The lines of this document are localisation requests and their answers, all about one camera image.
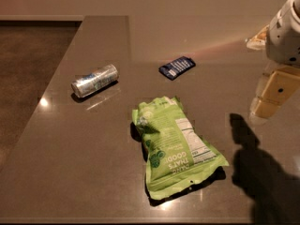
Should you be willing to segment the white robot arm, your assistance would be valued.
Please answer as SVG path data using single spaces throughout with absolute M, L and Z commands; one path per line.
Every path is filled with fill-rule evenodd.
M 288 0 L 247 47 L 264 50 L 268 59 L 249 114 L 252 123 L 262 124 L 300 87 L 300 0 Z

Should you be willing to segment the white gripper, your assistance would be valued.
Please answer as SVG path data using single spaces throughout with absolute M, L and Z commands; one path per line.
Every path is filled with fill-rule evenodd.
M 250 119 L 269 119 L 300 88 L 299 10 L 300 0 L 288 0 L 269 26 L 246 42 L 255 51 L 264 50 L 266 44 L 267 57 L 278 63 L 269 63 L 263 71 L 250 105 Z

